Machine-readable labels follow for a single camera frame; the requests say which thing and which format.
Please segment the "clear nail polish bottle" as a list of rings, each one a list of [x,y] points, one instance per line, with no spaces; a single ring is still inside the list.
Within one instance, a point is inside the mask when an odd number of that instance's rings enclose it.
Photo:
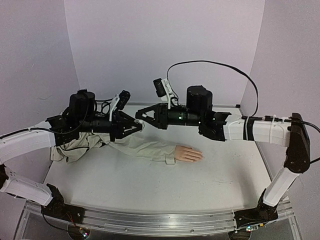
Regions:
[[[134,122],[140,126],[140,132],[145,128],[145,122],[141,119],[135,119]]]

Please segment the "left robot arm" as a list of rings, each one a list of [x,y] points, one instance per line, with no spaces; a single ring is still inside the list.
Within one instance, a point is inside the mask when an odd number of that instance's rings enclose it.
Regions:
[[[114,142],[140,131],[142,125],[123,112],[130,97],[123,90],[112,98],[104,113],[95,94],[82,89],[70,96],[60,115],[2,135],[0,191],[39,204],[44,216],[82,223],[85,209],[67,204],[56,186],[40,180],[49,166],[49,150],[79,140],[81,133],[108,134],[109,141]]]

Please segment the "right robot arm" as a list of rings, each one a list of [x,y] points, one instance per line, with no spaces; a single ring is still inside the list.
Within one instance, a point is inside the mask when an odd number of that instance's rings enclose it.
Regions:
[[[278,204],[296,178],[310,165],[310,139],[300,114],[290,117],[242,116],[212,110],[213,94],[201,85],[190,86],[186,105],[158,103],[138,110],[137,119],[165,130],[169,125],[197,126],[198,133],[213,141],[252,141],[286,148],[283,166],[262,192],[257,206],[234,213],[237,229],[253,227],[278,219]]]

